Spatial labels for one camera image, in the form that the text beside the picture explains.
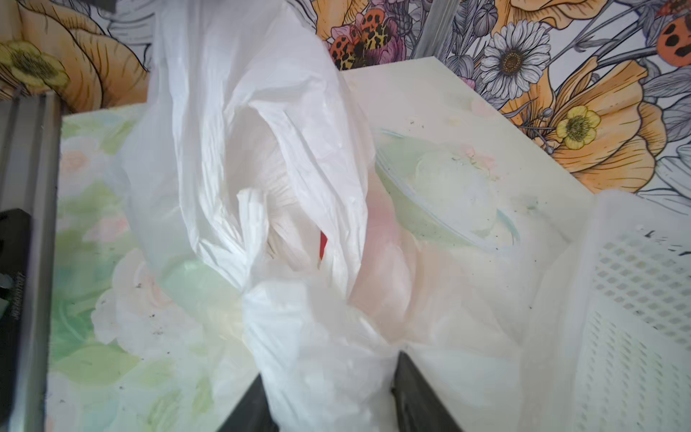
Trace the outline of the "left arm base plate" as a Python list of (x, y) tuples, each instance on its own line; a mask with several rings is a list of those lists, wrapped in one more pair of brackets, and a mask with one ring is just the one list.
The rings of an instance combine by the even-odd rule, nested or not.
[(32, 217), (21, 209), (1, 212), (1, 424), (14, 405)]

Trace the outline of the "white plastic bag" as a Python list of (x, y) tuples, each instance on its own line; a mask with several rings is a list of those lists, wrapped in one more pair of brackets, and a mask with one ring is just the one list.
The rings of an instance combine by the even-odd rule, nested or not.
[[(113, 181), (162, 288), (241, 341), (282, 431), (395, 431), (412, 357), (469, 431), (521, 431), (534, 268), (401, 232), (367, 120), (284, 1), (167, 1)], [(320, 232), (328, 238), (320, 260)]]

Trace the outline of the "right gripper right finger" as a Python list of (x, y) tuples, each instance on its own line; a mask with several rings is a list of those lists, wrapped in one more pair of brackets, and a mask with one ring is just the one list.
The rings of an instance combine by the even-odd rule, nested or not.
[(390, 387), (400, 432), (462, 432), (426, 378), (405, 352), (399, 352)]

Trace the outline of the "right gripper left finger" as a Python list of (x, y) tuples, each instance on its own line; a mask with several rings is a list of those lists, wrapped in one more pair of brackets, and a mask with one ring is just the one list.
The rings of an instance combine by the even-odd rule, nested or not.
[(272, 418), (266, 391), (259, 374), (243, 394), (218, 432), (279, 432)]

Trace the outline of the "pink toy fruit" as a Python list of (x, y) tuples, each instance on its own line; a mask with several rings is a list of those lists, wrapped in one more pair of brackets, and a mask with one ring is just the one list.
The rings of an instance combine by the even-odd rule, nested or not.
[(320, 255), (319, 255), (320, 260), (322, 260), (324, 257), (327, 244), (328, 244), (328, 238), (324, 234), (324, 232), (322, 231), (322, 232), (320, 232)]

